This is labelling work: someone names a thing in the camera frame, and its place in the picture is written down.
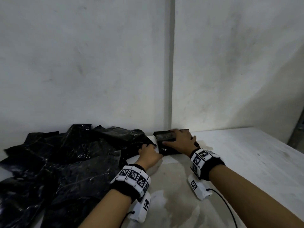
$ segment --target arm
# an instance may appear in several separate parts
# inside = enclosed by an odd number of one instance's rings
[[[188,131],[174,130],[175,142],[163,142],[190,156],[196,149]],[[254,184],[224,165],[209,172],[209,179],[227,199],[248,228],[304,228],[304,222]]]
[[[145,170],[154,166],[163,156],[154,151],[154,146],[144,144],[138,151],[136,164]],[[131,197],[115,189],[110,190],[79,228],[118,228],[131,205]]]

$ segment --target pile of black plastic bags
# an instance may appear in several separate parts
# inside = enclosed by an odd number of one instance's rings
[[[45,209],[41,228],[77,228],[142,144],[153,142],[142,130],[120,127],[74,124],[66,133],[29,133],[0,162],[13,174],[0,182],[0,227],[30,227]]]

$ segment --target white wall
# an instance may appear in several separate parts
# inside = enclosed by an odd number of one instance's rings
[[[0,0],[0,144],[168,128],[170,0]]]
[[[303,0],[176,0],[172,127],[287,142],[304,105]]]

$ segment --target table surface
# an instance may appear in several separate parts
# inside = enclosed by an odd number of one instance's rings
[[[193,132],[202,148],[219,154],[226,166],[251,181],[304,221],[304,154],[255,128]],[[137,156],[128,160],[133,163]],[[151,203],[143,224],[125,220],[123,227],[234,227],[218,195],[199,201],[187,182],[190,160],[166,156],[148,173]],[[0,168],[0,180],[11,174]],[[215,187],[204,181],[208,187]],[[239,227],[245,225],[234,212]],[[35,228],[40,227],[42,214]]]

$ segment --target white tabletop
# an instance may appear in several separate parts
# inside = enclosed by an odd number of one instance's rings
[[[226,166],[304,220],[304,154],[255,128],[192,135],[202,148],[212,149],[224,159]],[[195,197],[187,183],[191,172],[185,155],[164,157],[149,173],[152,182],[148,191],[152,199],[146,221],[138,224],[127,219],[123,227],[234,227],[228,209],[217,195],[203,201]],[[0,180],[9,176],[0,169]],[[214,188],[210,182],[204,182]],[[239,227],[245,227],[237,216],[236,220]]]

